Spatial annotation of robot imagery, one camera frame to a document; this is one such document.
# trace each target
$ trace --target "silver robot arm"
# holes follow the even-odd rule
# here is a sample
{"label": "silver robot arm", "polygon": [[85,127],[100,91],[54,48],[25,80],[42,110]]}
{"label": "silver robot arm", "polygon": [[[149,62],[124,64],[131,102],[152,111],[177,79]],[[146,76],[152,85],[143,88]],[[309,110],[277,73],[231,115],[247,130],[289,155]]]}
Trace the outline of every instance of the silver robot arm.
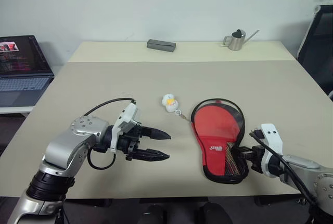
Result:
{"label": "silver robot arm", "polygon": [[69,129],[47,146],[39,170],[22,193],[8,224],[55,223],[61,218],[60,210],[68,188],[74,185],[74,177],[92,149],[102,153],[107,149],[113,153],[121,150],[127,160],[168,159],[169,155],[160,151],[138,149],[143,135],[157,140],[171,138],[163,131],[142,127],[138,118],[139,110],[132,102],[114,126],[95,116],[82,116],[73,121]]}
{"label": "silver robot arm", "polygon": [[279,177],[282,183],[306,194],[310,203],[309,212],[316,223],[333,223],[333,168],[294,155],[283,155],[282,140],[271,123],[261,124],[250,136],[261,145],[238,147],[235,149],[236,154],[251,161],[252,170],[270,178]]}

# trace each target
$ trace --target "office chair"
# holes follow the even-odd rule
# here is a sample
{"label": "office chair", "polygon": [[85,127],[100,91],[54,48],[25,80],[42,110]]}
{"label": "office chair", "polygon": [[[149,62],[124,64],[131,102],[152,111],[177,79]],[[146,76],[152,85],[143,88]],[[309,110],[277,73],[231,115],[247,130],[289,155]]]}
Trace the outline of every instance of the office chair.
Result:
{"label": "office chair", "polygon": [[297,60],[333,100],[333,5],[315,8]]}

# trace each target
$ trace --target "duck keychain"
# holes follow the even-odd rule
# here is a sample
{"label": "duck keychain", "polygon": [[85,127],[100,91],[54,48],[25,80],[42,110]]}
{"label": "duck keychain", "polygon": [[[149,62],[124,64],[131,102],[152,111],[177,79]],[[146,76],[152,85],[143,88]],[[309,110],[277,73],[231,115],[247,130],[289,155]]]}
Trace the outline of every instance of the duck keychain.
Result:
{"label": "duck keychain", "polygon": [[165,106],[167,112],[169,113],[175,112],[177,116],[180,116],[185,120],[188,120],[187,117],[182,114],[182,111],[178,109],[179,102],[175,99],[175,96],[173,94],[166,94],[162,99],[162,105]]}

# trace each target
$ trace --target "beige tabletop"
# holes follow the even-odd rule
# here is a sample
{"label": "beige tabletop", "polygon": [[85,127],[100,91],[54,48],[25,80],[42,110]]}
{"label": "beige tabletop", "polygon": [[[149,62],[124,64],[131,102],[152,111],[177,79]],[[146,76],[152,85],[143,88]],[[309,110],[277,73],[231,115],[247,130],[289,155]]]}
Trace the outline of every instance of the beige tabletop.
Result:
{"label": "beige tabletop", "polygon": [[[283,46],[280,48],[281,53],[285,51]],[[142,138],[140,147],[160,150],[170,158],[153,163],[127,161],[118,152],[115,164],[104,171],[94,170],[85,162],[68,198],[295,193],[279,179],[269,179],[252,170],[238,185],[208,180],[190,124],[167,113],[160,104],[164,94],[173,93],[183,113],[189,116],[204,99],[232,100],[245,114],[246,133],[261,123],[273,123],[284,142],[285,154],[332,167],[333,105],[298,62],[288,53],[285,55],[281,60],[193,63],[72,60],[62,68],[0,158],[0,195],[21,194],[36,173],[49,141],[67,129],[73,119],[101,102],[124,96],[137,100],[144,126],[161,129],[172,137],[165,141]],[[113,103],[95,115],[113,124],[125,106],[126,103]],[[256,143],[246,134],[242,145],[251,147]],[[92,159],[103,166],[112,160],[112,155],[94,153]]]}

